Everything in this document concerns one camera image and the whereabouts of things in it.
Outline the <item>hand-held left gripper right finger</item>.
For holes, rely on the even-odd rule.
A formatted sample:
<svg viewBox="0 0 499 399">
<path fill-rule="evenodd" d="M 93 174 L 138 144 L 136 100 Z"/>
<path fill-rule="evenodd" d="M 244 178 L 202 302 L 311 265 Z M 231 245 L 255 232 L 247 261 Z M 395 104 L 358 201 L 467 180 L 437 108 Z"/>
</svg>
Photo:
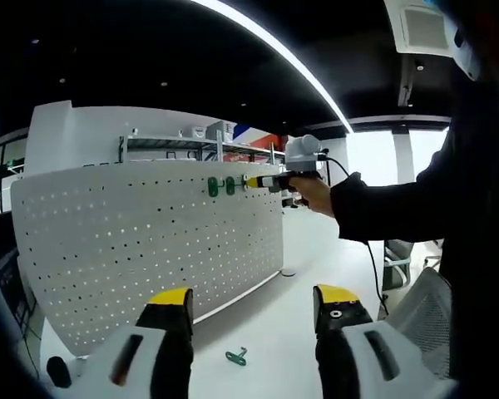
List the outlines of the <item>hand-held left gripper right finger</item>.
<svg viewBox="0 0 499 399">
<path fill-rule="evenodd" d="M 324 398 L 452 398 L 457 383 L 441 379 L 420 348 L 384 321 L 374 322 L 345 288 L 313 288 L 315 357 Z"/>
</svg>

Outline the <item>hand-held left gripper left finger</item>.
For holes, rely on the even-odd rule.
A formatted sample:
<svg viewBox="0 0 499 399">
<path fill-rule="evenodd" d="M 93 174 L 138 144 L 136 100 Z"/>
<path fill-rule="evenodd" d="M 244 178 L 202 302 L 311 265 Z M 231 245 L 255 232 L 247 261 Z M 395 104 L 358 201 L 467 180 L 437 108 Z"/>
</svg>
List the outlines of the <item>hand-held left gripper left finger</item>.
<svg viewBox="0 0 499 399">
<path fill-rule="evenodd" d="M 194 360 L 193 289 L 160 292 L 115 331 L 72 383 L 74 398 L 187 398 Z"/>
</svg>

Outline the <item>person's right hand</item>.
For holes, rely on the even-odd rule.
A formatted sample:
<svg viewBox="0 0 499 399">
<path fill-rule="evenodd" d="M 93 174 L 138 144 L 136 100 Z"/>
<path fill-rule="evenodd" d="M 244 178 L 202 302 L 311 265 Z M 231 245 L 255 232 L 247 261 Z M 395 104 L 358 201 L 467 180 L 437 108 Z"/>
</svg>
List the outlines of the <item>person's right hand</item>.
<svg viewBox="0 0 499 399">
<path fill-rule="evenodd" d="M 291 177 L 289 179 L 289 186 L 300 193 L 312 211 L 330 218 L 334 217 L 330 188 L 320 178 Z"/>
</svg>

